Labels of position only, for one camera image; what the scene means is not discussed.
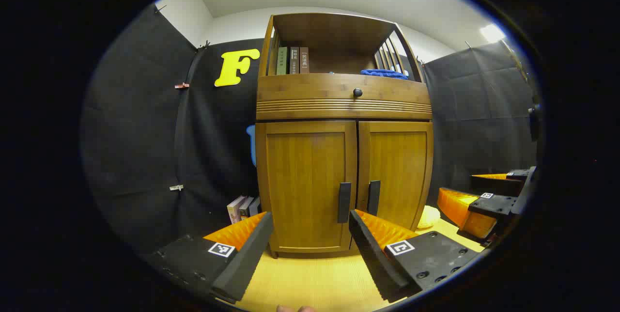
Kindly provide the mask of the wooden double-door shoe cabinet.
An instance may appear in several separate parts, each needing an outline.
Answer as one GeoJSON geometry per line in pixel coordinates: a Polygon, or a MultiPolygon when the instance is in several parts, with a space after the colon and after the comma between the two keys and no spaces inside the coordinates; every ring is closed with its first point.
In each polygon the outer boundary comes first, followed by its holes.
{"type": "Polygon", "coordinates": [[[399,25],[279,14],[262,51],[255,157],[272,256],[351,250],[355,210],[415,230],[432,176],[433,110],[399,25]]]}

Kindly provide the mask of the white and purple book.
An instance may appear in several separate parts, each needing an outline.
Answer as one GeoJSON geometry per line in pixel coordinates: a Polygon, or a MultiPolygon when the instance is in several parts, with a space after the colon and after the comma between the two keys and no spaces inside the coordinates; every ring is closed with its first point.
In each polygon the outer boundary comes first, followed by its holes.
{"type": "Polygon", "coordinates": [[[246,201],[246,196],[240,195],[226,206],[231,224],[235,224],[241,220],[240,208],[246,201]]]}

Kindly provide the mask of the black backdrop cloth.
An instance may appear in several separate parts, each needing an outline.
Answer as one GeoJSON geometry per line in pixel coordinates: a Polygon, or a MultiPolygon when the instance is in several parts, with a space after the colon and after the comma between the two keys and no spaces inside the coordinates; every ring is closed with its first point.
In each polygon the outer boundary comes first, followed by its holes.
{"type": "MultiPolygon", "coordinates": [[[[113,230],[140,253],[186,233],[230,224],[227,204],[259,194],[248,127],[255,124],[257,60],[237,85],[217,89],[221,54],[258,48],[241,37],[195,48],[155,7],[102,57],[87,89],[80,153],[91,191],[113,230]],[[175,85],[190,84],[177,90],[175,85]],[[184,185],[181,191],[170,186],[184,185]]],[[[489,44],[423,63],[440,120],[431,204],[473,173],[535,164],[527,109],[532,91],[507,47],[489,44]]]]}

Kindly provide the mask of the wooden cabinet door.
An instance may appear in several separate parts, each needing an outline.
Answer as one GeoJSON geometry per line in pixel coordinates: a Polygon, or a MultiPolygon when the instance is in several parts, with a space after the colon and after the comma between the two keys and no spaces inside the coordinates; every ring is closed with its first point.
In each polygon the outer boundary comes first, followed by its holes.
{"type": "Polygon", "coordinates": [[[416,230],[433,168],[430,122],[358,122],[358,210],[416,230]]]}
{"type": "Polygon", "coordinates": [[[261,205],[273,219],[272,254],[349,250],[348,215],[358,176],[356,123],[258,123],[255,148],[261,205]]]}

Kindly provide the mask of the pale yellow round object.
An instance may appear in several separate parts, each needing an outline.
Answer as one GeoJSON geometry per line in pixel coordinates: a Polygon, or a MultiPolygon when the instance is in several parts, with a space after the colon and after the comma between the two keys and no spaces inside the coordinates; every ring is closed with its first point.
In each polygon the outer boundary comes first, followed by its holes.
{"type": "Polygon", "coordinates": [[[431,228],[438,223],[439,219],[441,219],[440,210],[436,207],[425,205],[419,223],[417,224],[417,230],[431,228]]]}

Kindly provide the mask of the wooden cabinet drawer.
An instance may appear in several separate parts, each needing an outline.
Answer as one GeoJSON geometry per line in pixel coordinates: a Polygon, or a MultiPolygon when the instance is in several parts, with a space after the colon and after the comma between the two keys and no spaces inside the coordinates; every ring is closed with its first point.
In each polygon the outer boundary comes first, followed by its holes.
{"type": "Polygon", "coordinates": [[[256,120],[431,120],[427,85],[352,74],[297,74],[258,79],[256,120]]]}

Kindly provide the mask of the small ceiling light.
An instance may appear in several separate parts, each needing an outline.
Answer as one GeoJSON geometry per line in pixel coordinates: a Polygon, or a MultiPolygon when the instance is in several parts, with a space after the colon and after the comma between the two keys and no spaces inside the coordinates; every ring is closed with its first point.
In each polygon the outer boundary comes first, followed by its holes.
{"type": "Polygon", "coordinates": [[[481,27],[479,32],[488,43],[495,43],[506,38],[504,31],[495,24],[481,27]]]}

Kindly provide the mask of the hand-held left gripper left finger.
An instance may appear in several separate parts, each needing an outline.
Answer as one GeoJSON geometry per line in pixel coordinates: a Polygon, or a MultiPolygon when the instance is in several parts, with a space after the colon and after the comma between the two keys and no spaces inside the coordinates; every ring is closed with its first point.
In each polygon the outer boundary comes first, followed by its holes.
{"type": "Polygon", "coordinates": [[[243,299],[273,231],[264,211],[209,235],[186,234],[148,256],[155,270],[201,299],[243,299]]]}

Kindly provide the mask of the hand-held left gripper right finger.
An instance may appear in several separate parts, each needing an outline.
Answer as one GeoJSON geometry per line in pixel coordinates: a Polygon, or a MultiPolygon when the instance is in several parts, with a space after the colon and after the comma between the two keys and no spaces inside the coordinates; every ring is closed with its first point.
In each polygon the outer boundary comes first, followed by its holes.
{"type": "Polygon", "coordinates": [[[389,302],[434,288],[478,256],[437,231],[417,234],[361,210],[348,227],[381,297],[389,302]]]}

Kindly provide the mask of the blue cloth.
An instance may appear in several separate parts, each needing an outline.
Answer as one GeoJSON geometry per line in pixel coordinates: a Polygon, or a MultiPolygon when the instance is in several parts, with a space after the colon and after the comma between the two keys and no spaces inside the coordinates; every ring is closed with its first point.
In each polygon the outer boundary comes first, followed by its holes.
{"type": "Polygon", "coordinates": [[[405,74],[401,72],[390,71],[387,69],[364,69],[363,71],[360,72],[360,74],[365,75],[365,76],[375,76],[375,77],[382,77],[382,78],[397,78],[401,80],[409,79],[408,76],[406,76],[405,74]]]}

